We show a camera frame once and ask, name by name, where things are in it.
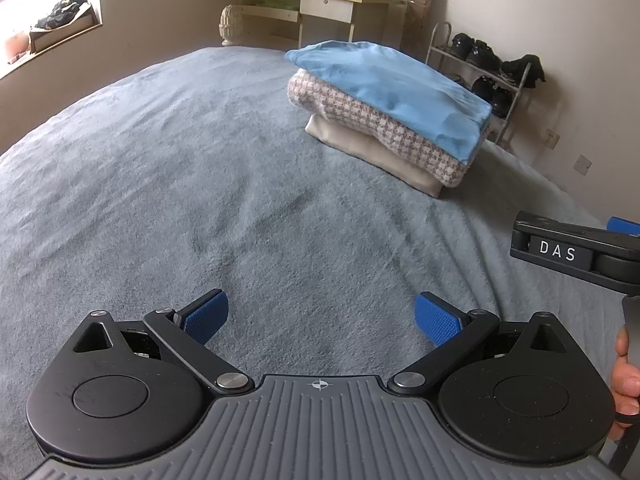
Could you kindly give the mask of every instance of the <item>blue gripper pad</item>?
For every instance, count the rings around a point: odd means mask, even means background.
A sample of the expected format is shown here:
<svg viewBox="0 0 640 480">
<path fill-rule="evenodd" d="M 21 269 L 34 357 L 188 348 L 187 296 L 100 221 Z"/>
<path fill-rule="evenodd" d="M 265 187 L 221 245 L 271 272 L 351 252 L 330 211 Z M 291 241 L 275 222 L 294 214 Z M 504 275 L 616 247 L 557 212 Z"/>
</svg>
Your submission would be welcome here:
<svg viewBox="0 0 640 480">
<path fill-rule="evenodd" d="M 220 291 L 202 304 L 195 303 L 178 312 L 181 314 L 179 326 L 198 343 L 204 345 L 226 323 L 229 302 L 226 294 Z"/>
<path fill-rule="evenodd" d="M 607 231 L 640 236 L 640 224 L 613 216 L 609 222 L 607 222 Z"/>
<path fill-rule="evenodd" d="M 468 316 L 430 292 L 415 298 L 415 323 L 436 346 L 446 343 L 468 323 Z"/>
</svg>

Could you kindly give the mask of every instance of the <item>window sill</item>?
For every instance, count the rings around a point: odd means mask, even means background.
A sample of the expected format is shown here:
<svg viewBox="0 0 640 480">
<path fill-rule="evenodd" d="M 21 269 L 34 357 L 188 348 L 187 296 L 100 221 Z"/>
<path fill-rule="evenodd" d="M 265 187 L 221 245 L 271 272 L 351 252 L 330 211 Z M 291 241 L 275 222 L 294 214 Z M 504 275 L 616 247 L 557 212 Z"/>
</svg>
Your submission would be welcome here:
<svg viewBox="0 0 640 480">
<path fill-rule="evenodd" d="M 61 40 L 58 43 L 56 43 L 54 45 L 51 45 L 50 47 L 47 47 L 45 50 L 43 50 L 41 52 L 37 52 L 36 54 L 25 54 L 24 56 L 22 56 L 18 61 L 16 61 L 13 64 L 6 64 L 6 65 L 0 66 L 0 79 L 5 77 L 6 75 L 10 74 L 14 70 L 17 70 L 21 66 L 27 64 L 31 60 L 36 59 L 37 57 L 40 57 L 43 54 L 46 54 L 47 52 L 53 50 L 54 48 L 59 47 L 60 45 L 62 45 L 64 43 L 67 43 L 68 41 L 74 40 L 75 38 L 78 38 L 79 36 L 82 36 L 83 34 L 91 32 L 92 30 L 95 30 L 96 28 L 100 28 L 101 26 L 102 26 L 101 23 L 97 23 L 96 25 L 92 25 L 91 27 L 86 28 L 85 30 L 81 30 L 80 32 L 78 32 L 78 33 L 76 33 L 76 34 L 74 34 L 72 36 L 69 36 L 68 38 L 65 38 L 64 40 Z"/>
</svg>

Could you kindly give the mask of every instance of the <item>shoe rack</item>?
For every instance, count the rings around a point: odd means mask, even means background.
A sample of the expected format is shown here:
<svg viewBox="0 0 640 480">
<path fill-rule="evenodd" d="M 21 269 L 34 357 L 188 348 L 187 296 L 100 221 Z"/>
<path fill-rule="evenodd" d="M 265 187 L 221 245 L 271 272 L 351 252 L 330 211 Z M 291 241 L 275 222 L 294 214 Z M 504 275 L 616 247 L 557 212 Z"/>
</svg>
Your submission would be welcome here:
<svg viewBox="0 0 640 480">
<path fill-rule="evenodd" d="M 447 29 L 446 39 L 443 44 L 436 45 L 435 41 L 436 41 L 436 38 L 438 37 L 438 33 L 440 32 L 441 27 L 446 27 Z M 436 68 L 438 72 L 442 73 L 442 65 L 444 63 L 445 58 L 453 59 L 458 63 L 461 63 L 463 65 L 470 67 L 475 72 L 479 72 L 481 74 L 484 74 L 485 76 L 490 77 L 496 83 L 498 83 L 498 85 L 500 85 L 503 88 L 506 88 L 513 94 L 513 101 L 511 102 L 511 107 L 509 108 L 509 112 L 507 113 L 507 116 L 504 119 L 502 119 L 494 115 L 494 117 L 502 123 L 500 131 L 498 132 L 497 137 L 494 140 L 496 144 L 500 144 L 500 142 L 504 139 L 504 134 L 506 133 L 511 123 L 511 117 L 513 116 L 513 112 L 517 108 L 518 102 L 522 97 L 522 89 L 524 88 L 524 83 L 527 80 L 527 76 L 529 75 L 529 70 L 531 70 L 531 63 L 527 64 L 527 67 L 525 68 L 524 74 L 522 75 L 522 79 L 520 80 L 520 82 L 513 83 L 505 79 L 503 76 L 501 76 L 498 73 L 489 72 L 488 70 L 483 70 L 481 68 L 478 68 L 474 64 L 471 64 L 469 62 L 466 62 L 465 60 L 460 59 L 459 57 L 454 56 L 449 51 L 449 41 L 451 39 L 451 31 L 452 31 L 452 27 L 449 22 L 436 23 L 435 27 L 433 27 L 433 33 L 431 34 L 431 42 L 429 43 L 429 50 L 427 52 L 427 59 L 425 63 L 427 65 L 429 64 L 431 56 L 435 52 L 440 55 L 440 60 L 438 61 L 438 65 Z"/>
</svg>

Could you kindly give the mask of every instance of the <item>human hand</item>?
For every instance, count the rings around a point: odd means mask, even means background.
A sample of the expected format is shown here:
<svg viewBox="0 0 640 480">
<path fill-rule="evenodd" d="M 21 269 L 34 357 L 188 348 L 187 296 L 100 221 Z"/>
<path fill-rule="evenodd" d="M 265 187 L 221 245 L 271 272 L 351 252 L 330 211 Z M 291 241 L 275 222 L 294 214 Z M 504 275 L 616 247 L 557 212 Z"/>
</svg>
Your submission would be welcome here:
<svg viewBox="0 0 640 480">
<path fill-rule="evenodd" d="M 640 369 L 626 361 L 629 350 L 629 336 L 626 328 L 622 327 L 616 338 L 616 353 L 618 358 L 611 373 L 611 393 L 616 401 L 616 411 L 625 415 L 640 413 Z M 611 440 L 620 440 L 629 424 L 614 423 L 609 433 Z"/>
</svg>

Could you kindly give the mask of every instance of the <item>wall socket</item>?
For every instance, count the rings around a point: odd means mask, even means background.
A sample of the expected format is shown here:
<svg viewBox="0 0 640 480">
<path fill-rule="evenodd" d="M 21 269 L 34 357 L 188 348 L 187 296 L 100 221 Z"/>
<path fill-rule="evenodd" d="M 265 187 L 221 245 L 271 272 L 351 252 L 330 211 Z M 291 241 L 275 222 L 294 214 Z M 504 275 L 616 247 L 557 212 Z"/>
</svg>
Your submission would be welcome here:
<svg viewBox="0 0 640 480">
<path fill-rule="evenodd" d="M 542 136 L 542 144 L 550 150 L 554 149 L 558 145 L 558 140 L 560 140 L 560 136 L 551 128 L 547 128 Z"/>
<path fill-rule="evenodd" d="M 586 175 L 591 167 L 591 161 L 586 158 L 584 155 L 578 157 L 578 160 L 575 161 L 574 170 L 580 173 L 581 175 Z"/>
</svg>

